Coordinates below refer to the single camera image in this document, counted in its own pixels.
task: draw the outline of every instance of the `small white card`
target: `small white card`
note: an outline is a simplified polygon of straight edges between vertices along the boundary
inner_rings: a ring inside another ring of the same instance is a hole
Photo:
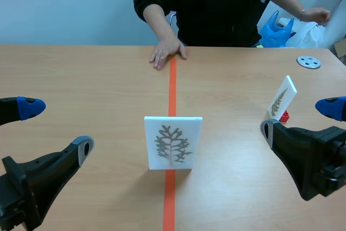
[[[202,122],[201,117],[146,116],[149,169],[192,169]]]
[[[290,76],[286,76],[268,108],[270,118],[280,120],[296,94],[297,90]]]

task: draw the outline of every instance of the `blue plastic bag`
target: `blue plastic bag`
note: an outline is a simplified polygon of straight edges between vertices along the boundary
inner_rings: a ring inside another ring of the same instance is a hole
[[[294,19],[288,23],[286,27],[278,27],[276,25],[279,11],[276,11],[266,22],[261,30],[262,39],[260,43],[266,48],[280,48],[285,47],[286,42],[290,38],[291,30],[293,27]]]

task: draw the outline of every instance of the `orange tape line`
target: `orange tape line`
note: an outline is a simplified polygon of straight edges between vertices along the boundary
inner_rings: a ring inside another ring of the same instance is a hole
[[[177,115],[177,61],[172,58],[169,71],[168,116]],[[175,231],[175,170],[166,170],[163,201],[163,231]]]

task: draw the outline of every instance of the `red block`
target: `red block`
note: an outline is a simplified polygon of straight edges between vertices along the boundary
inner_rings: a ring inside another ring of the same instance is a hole
[[[288,114],[287,110],[285,111],[285,113],[283,113],[282,117],[280,118],[280,122],[282,123],[286,123],[288,121],[288,119],[290,118],[290,115]]]

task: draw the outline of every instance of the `leaf picture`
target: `leaf picture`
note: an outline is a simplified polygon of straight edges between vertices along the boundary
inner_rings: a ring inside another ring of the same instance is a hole
[[[180,138],[183,134],[176,128],[171,132],[171,127],[162,126],[159,130],[160,137],[156,136],[157,155],[169,160],[170,165],[173,162],[184,162],[186,156],[192,154],[186,152],[186,148],[190,145],[188,139]]]
[[[279,111],[280,109],[280,103],[281,100],[283,98],[283,96],[285,95],[287,89],[285,89],[275,100],[275,102],[271,105],[271,115],[275,116],[275,113]]]

